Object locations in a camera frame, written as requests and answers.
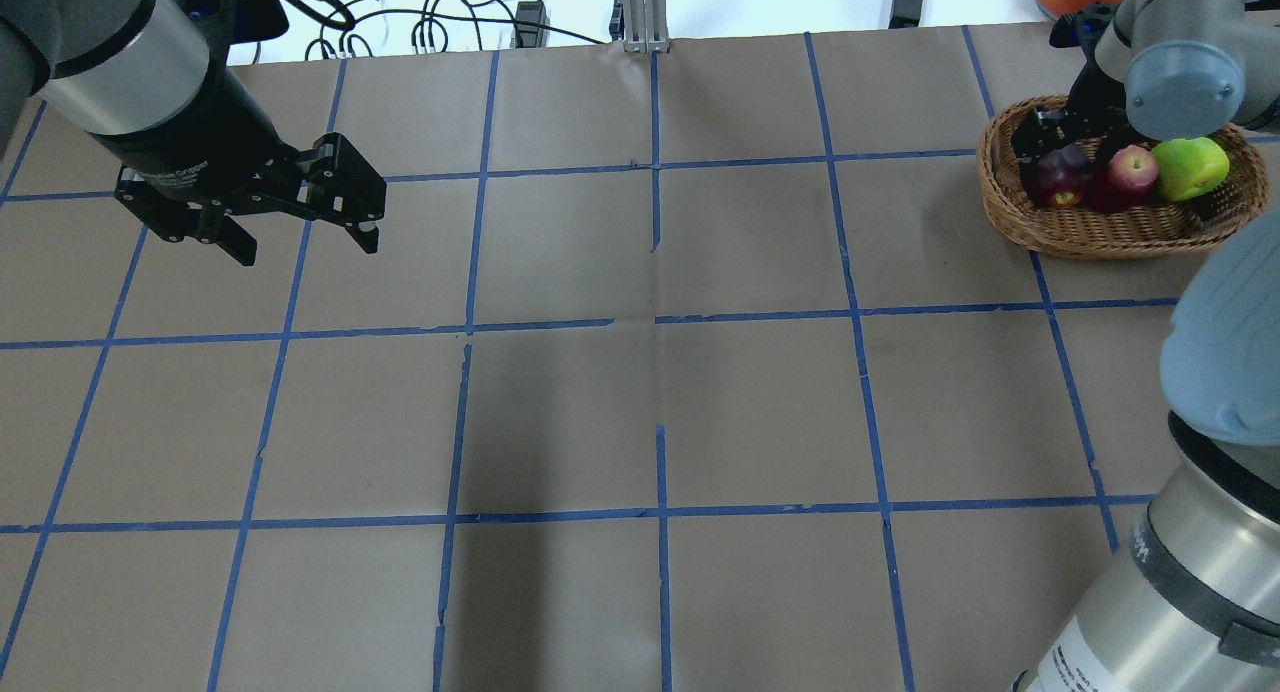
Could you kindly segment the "dark red apple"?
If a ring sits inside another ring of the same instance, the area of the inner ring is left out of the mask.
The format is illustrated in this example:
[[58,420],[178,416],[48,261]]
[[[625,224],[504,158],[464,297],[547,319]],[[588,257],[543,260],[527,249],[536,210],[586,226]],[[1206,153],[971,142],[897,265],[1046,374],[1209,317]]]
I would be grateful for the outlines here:
[[1094,177],[1094,164],[1080,145],[1064,146],[1037,160],[1029,194],[1043,208],[1084,203]]

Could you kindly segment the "red yellow apple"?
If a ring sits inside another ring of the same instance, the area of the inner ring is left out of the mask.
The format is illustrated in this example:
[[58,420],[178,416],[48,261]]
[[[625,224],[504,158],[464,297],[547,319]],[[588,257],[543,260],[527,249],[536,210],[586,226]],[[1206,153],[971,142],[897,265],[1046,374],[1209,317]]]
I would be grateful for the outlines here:
[[1155,153],[1140,145],[1126,145],[1111,156],[1105,180],[1121,194],[1143,196],[1157,182],[1160,168]]

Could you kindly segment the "green apple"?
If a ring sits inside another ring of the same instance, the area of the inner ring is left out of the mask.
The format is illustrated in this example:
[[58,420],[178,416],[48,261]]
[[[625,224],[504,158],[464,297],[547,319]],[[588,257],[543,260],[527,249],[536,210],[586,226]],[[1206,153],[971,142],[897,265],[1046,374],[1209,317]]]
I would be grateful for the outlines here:
[[1151,150],[1157,162],[1156,191],[1167,203],[1194,200],[1225,182],[1230,159],[1210,137],[1166,139]]

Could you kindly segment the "woven wicker basket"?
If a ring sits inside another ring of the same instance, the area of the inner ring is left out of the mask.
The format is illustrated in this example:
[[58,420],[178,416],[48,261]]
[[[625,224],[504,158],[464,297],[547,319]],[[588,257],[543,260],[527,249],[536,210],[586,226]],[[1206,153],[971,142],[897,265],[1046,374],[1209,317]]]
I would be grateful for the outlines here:
[[1006,240],[1059,258],[1119,260],[1208,253],[1268,208],[1270,180],[1257,141],[1239,127],[1212,133],[1230,171],[1208,194],[1180,203],[1153,200],[1125,212],[1088,206],[1042,208],[1024,191],[1011,139],[1036,107],[1057,110],[1064,95],[1025,98],[996,113],[977,148],[978,182],[988,223]]

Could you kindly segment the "black power adapter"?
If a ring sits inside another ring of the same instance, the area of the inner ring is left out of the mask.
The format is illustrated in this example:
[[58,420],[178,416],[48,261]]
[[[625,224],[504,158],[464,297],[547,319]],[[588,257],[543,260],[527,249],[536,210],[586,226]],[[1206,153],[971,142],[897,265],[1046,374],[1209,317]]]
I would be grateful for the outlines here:
[[891,0],[887,28],[918,28],[923,10],[924,0]]

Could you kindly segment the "aluminium frame post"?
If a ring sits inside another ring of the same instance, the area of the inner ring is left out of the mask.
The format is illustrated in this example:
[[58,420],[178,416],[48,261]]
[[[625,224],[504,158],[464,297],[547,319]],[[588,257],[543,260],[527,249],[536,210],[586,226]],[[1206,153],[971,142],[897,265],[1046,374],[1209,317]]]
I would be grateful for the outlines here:
[[614,0],[611,36],[628,52],[668,52],[671,36],[667,12],[667,0]]

